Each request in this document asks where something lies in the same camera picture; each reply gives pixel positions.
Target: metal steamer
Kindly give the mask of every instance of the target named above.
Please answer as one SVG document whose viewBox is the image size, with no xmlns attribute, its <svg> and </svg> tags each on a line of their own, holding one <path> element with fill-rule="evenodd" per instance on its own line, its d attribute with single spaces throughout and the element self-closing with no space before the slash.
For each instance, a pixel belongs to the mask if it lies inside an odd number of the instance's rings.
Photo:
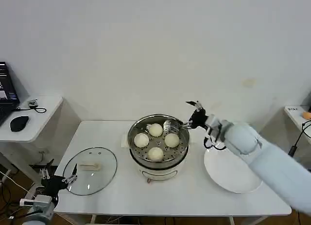
<svg viewBox="0 0 311 225">
<path fill-rule="evenodd" d="M 163 134 L 159 137 L 153 137 L 148 132 L 148 127 L 158 123 L 163 127 Z M 149 144 L 144 148 L 138 148 L 134 144 L 134 137 L 144 133 L 149 138 Z M 169 148 L 165 145 L 164 139 L 169 133 L 175 133 L 179 136 L 179 144 L 175 148 Z M 189 132 L 183 127 L 182 121 L 175 117 L 154 114 L 141 118 L 130 128 L 127 141 L 130 147 L 130 154 L 137 163 L 139 171 L 151 180 L 166 180 L 174 177 L 181 169 L 184 159 L 189 149 Z M 148 151 L 153 147 L 159 147 L 164 153 L 164 159 L 161 162 L 153 162 L 148 159 Z"/>
</svg>

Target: white plate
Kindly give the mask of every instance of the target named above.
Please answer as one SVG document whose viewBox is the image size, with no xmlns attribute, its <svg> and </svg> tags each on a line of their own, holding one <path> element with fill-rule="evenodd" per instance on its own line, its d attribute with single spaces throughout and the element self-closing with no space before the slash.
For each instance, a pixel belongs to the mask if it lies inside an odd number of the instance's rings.
<svg viewBox="0 0 311 225">
<path fill-rule="evenodd" d="M 247 164 L 228 149 L 208 149 L 204 154 L 204 164 L 210 177 L 228 191 L 253 192 L 262 184 Z"/>
</svg>

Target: white desk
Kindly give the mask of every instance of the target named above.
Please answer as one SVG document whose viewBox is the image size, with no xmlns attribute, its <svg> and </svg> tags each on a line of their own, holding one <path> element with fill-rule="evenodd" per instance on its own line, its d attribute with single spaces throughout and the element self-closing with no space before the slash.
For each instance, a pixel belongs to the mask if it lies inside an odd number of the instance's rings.
<svg viewBox="0 0 311 225">
<path fill-rule="evenodd" d="M 30 96 L 21 103 L 20 107 L 22 109 L 28 108 L 27 101 L 34 99 L 37 99 L 38 107 L 44 107 L 47 111 L 45 113 L 37 113 L 34 110 L 13 112 L 0 126 L 0 142 L 29 143 L 34 141 L 63 101 L 61 96 Z M 29 116 L 30 119 L 22 131 L 12 132 L 10 122 L 19 116 Z M 6 148 L 3 155 L 11 163 L 34 182 L 40 183 L 39 175 L 28 165 L 21 154 L 14 153 L 12 145 L 7 144 L 2 148 Z"/>
<path fill-rule="evenodd" d="M 309 106 L 286 106 L 284 111 L 286 114 L 291 118 L 294 124 L 298 127 L 301 131 L 302 123 L 306 122 L 307 120 L 302 117 L 302 113 L 308 111 Z M 306 134 L 311 136 L 311 127 L 305 130 Z M 311 138 L 306 136 L 308 142 L 311 144 Z"/>
<path fill-rule="evenodd" d="M 117 158 L 115 178 L 102 191 L 90 196 L 59 192 L 55 212 L 66 214 L 141 216 L 269 216 L 287 215 L 291 208 L 267 185 L 252 193 L 236 194 L 219 187 L 204 168 L 203 135 L 190 130 L 191 148 L 183 170 L 170 180 L 146 183 L 121 138 L 133 121 L 83 121 L 67 148 L 56 175 L 68 161 L 89 147 L 105 147 Z"/>
</svg>

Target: laptop screen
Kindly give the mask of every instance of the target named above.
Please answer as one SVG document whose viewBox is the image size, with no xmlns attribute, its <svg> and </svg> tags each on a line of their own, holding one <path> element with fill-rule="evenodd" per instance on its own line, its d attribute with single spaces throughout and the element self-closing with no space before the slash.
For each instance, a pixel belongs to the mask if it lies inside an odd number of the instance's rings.
<svg viewBox="0 0 311 225">
<path fill-rule="evenodd" d="M 5 62 L 0 62 L 0 104 L 18 104 L 19 100 L 14 89 Z"/>
</svg>

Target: laptop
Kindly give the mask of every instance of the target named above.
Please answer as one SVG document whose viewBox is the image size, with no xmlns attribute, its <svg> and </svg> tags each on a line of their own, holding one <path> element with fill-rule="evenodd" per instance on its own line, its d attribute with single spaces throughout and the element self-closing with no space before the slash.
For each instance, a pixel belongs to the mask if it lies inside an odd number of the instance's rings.
<svg viewBox="0 0 311 225">
<path fill-rule="evenodd" d="M 0 125 L 19 105 L 19 99 L 13 86 L 8 67 L 0 61 Z"/>
</svg>

